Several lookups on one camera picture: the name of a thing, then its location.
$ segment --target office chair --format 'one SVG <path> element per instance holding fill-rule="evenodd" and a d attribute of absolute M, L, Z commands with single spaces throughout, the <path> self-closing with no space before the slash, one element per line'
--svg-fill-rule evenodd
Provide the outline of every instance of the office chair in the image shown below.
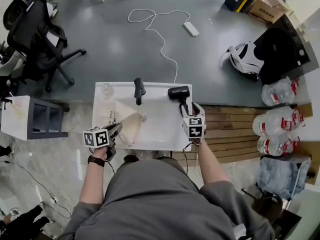
<path fill-rule="evenodd" d="M 9 46 L 26 55 L 20 79 L 23 83 L 26 83 L 25 79 L 39 81 L 43 74 L 48 74 L 45 91 L 49 93 L 52 78 L 58 69 L 70 85 L 75 84 L 75 80 L 61 68 L 61 63 L 78 53 L 86 54 L 86 50 L 78 49 L 62 55 L 68 41 L 64 30 L 51 22 L 46 0 L 13 0 L 3 15 L 3 23 L 9 27 Z"/>

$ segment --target chair wheel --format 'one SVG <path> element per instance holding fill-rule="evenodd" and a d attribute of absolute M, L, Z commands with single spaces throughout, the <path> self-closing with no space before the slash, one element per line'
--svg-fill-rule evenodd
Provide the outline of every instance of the chair wheel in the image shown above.
<path fill-rule="evenodd" d="M 71 78 L 69 81 L 69 84 L 73 86 L 75 84 L 75 80 L 73 78 Z"/>

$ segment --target watch strap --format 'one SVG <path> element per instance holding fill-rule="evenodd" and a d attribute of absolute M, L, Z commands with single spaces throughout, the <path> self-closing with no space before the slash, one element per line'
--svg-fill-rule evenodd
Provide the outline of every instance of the watch strap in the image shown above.
<path fill-rule="evenodd" d="M 104 160 L 102 160 L 101 158 L 98 158 L 98 157 L 94 157 L 92 155 L 90 155 L 88 157 L 88 164 L 89 163 L 95 163 L 95 164 L 97 164 L 99 166 L 105 167 L 105 161 Z"/>

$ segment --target marble floor tile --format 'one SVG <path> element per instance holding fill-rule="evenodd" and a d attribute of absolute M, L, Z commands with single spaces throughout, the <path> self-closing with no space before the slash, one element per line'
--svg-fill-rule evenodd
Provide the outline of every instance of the marble floor tile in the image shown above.
<path fill-rule="evenodd" d="M 84 147 L 82 130 L 89 129 L 92 123 L 92 103 L 75 102 L 69 105 L 70 112 L 64 115 L 63 129 L 68 132 L 67 138 L 15 140 L 14 156 L 0 157 L 0 161 L 9 160 L 24 167 L 41 183 L 48 192 L 28 173 L 16 164 L 0 162 L 0 183 L 9 188 L 16 196 L 19 208 L 25 213 L 41 201 L 52 206 L 58 213 L 69 217 L 69 213 L 50 202 L 51 196 L 57 197 L 58 204 L 72 212 L 78 203 L 81 188 L 86 176 L 89 149 Z M 0 145 L 6 147 L 11 137 L 0 132 Z M 123 163 L 128 150 L 117 149 L 111 161 L 116 171 Z M 152 155 L 144 152 L 142 157 L 150 159 Z M 240 191 L 256 182 L 259 172 L 259 158 L 223 164 L 235 188 Z M 103 189 L 106 190 L 113 171 L 106 164 L 104 167 Z M 188 176 L 200 188 L 203 186 L 200 168 L 190 167 Z M 48 236 L 59 236 L 68 223 L 68 219 L 60 216 L 50 207 L 45 207 L 42 216 L 48 216 L 55 223 L 47 224 L 44 232 Z"/>

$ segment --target chair backrest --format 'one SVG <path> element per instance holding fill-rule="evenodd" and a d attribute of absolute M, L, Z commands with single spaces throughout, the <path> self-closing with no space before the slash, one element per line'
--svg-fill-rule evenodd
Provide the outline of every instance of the chair backrest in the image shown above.
<path fill-rule="evenodd" d="M 28 59 L 39 57 L 48 49 L 43 38 L 45 29 L 51 25 L 46 0 L 31 0 L 28 8 L 18 16 L 11 27 L 7 43 L 24 53 Z"/>

